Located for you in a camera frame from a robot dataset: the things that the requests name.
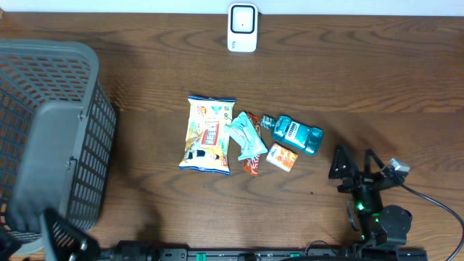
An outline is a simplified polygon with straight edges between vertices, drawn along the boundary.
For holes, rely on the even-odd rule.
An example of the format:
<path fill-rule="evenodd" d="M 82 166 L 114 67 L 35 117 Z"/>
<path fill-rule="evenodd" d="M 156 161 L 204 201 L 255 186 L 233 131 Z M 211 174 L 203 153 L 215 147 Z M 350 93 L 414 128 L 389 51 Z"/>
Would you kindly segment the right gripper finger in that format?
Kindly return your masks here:
<path fill-rule="evenodd" d="M 374 161 L 376 165 L 379 168 L 378 172 L 373 173 L 371 170 L 371 162 Z M 380 158 L 376 155 L 376 153 L 372 149 L 367 149 L 365 151 L 365 157 L 364 157 L 364 173 L 366 177 L 372 178 L 372 177 L 380 177 L 384 176 L 383 174 L 383 169 L 385 167 L 385 164 L 380 160 Z"/>
<path fill-rule="evenodd" d="M 359 172 L 351 152 L 343 144 L 338 144 L 333 156 L 329 179 L 354 178 Z"/>

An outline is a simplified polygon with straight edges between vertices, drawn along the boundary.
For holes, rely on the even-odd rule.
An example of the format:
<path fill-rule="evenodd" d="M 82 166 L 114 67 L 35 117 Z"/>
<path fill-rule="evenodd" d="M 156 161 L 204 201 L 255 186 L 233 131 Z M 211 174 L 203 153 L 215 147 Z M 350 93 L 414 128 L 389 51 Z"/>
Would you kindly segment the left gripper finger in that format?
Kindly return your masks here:
<path fill-rule="evenodd" d="M 20 242 L 10 236 L 3 228 L 0 231 L 0 258 L 8 261 L 9 258 L 20 248 Z"/>
<path fill-rule="evenodd" d="M 100 255 L 98 242 L 47 208 L 40 216 L 46 261 L 88 261 Z"/>

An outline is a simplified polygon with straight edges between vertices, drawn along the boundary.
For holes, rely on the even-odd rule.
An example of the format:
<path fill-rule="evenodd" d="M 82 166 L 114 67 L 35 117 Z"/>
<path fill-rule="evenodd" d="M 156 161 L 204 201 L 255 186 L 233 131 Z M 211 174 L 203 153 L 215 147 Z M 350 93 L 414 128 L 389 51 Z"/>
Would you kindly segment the small orange box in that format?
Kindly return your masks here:
<path fill-rule="evenodd" d="M 266 161 L 289 173 L 297 158 L 298 155 L 293 153 L 291 150 L 274 143 L 268 151 Z"/>

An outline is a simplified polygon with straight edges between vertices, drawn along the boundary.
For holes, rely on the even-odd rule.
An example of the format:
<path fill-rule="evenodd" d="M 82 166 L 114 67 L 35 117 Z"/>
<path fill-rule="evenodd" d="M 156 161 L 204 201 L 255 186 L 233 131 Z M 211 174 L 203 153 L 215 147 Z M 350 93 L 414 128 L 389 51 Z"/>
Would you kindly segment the blue mouthwash bottle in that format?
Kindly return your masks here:
<path fill-rule="evenodd" d="M 322 129 L 299 123 L 285 115 L 278 119 L 264 115 L 260 125 L 270 130 L 275 141 L 293 146 L 311 156 L 318 153 L 324 136 Z"/>

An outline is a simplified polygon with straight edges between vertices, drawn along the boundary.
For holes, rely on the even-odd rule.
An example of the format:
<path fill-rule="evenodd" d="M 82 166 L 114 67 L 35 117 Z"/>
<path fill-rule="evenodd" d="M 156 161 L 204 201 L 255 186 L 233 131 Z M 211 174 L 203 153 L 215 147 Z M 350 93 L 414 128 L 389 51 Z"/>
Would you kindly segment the orange chocolate bar wrapper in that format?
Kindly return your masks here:
<path fill-rule="evenodd" d="M 248 118 L 251 120 L 254 129 L 257 131 L 258 136 L 261 136 L 261 118 L 259 116 L 253 115 L 252 113 L 247 113 Z M 254 177 L 258 176 L 258 168 L 260 163 L 260 155 L 257 154 L 253 158 L 248 158 L 244 160 L 243 169 L 253 175 Z"/>

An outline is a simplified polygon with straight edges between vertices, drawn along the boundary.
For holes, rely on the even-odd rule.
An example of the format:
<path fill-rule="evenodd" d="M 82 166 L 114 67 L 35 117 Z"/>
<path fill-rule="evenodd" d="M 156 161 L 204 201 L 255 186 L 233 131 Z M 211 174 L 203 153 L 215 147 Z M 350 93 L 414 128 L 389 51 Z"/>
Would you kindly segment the light green wipes packet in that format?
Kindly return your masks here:
<path fill-rule="evenodd" d="M 241 112 L 232 123 L 225 128 L 226 133 L 241 147 L 238 161 L 253 158 L 268 152 L 252 121 L 246 112 Z"/>

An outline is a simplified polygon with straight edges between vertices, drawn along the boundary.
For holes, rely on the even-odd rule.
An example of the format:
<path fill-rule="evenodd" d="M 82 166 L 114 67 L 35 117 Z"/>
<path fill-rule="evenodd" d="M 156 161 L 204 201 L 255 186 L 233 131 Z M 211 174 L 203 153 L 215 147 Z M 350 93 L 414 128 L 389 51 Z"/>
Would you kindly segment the yellow snack bag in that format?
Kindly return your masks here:
<path fill-rule="evenodd" d="M 179 164 L 182 170 L 229 175 L 226 128 L 232 122 L 234 98 L 190 95 L 186 147 Z"/>

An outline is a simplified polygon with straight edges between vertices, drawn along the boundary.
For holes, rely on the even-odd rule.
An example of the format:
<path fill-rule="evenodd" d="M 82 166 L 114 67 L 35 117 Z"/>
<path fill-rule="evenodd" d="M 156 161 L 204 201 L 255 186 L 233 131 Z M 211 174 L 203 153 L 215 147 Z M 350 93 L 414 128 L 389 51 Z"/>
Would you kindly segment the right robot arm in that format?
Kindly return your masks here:
<path fill-rule="evenodd" d="M 401 186 L 409 172 L 407 164 L 395 158 L 385 164 L 371 149 L 365 151 L 361 170 L 344 145 L 336 146 L 328 177 L 341 181 L 339 193 L 352 195 L 347 202 L 349 221 L 362 236 L 347 255 L 362 260 L 399 259 L 399 247 L 407 243 L 413 218 L 398 205 L 385 206 L 381 192 Z"/>

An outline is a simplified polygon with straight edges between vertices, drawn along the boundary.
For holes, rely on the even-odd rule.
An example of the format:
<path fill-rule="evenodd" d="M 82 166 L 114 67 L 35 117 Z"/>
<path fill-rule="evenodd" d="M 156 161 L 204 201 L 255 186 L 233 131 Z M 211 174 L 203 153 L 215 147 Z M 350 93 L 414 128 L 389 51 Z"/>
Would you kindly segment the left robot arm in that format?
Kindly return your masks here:
<path fill-rule="evenodd" d="M 94 216 L 82 214 L 62 217 L 55 209 L 46 208 L 38 217 L 39 232 L 14 232 L 6 219 L 7 205 L 1 206 L 1 259 L 8 260 L 20 250 L 22 242 L 42 240 L 47 260 L 158 260 L 159 254 L 151 244 L 142 241 L 120 241 L 111 249 L 102 249 L 86 231 L 96 222 Z"/>

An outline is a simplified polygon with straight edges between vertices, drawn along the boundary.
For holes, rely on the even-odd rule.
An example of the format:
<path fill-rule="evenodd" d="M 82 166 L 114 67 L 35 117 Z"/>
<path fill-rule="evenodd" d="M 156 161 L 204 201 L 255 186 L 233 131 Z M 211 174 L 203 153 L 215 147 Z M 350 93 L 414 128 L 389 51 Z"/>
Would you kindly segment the white barcode scanner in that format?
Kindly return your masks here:
<path fill-rule="evenodd" d="M 228 9 L 227 47 L 252 53 L 257 48 L 258 9 L 254 4 L 233 3 Z"/>

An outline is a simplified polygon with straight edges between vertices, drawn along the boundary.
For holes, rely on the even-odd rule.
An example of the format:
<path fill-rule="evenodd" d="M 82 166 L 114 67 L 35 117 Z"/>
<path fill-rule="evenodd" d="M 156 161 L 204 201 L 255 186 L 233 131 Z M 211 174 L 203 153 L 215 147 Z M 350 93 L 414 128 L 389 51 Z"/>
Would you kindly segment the grey plastic basket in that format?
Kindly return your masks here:
<path fill-rule="evenodd" d="M 1 231 L 39 251 L 52 208 L 87 231 L 99 219 L 117 116 L 93 49 L 1 40 Z"/>

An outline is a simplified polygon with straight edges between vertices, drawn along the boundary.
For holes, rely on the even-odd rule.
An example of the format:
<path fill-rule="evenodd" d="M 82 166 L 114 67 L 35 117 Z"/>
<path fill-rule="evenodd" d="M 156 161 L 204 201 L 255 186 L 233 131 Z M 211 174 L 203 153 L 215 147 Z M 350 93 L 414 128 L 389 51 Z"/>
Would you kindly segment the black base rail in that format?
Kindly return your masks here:
<path fill-rule="evenodd" d="M 350 254 L 314 246 L 308 250 L 208 250 L 208 249 L 153 249 L 134 246 L 116 247 L 103 251 L 99 260 L 148 260 L 148 261 L 280 261 L 280 260 L 356 260 Z"/>

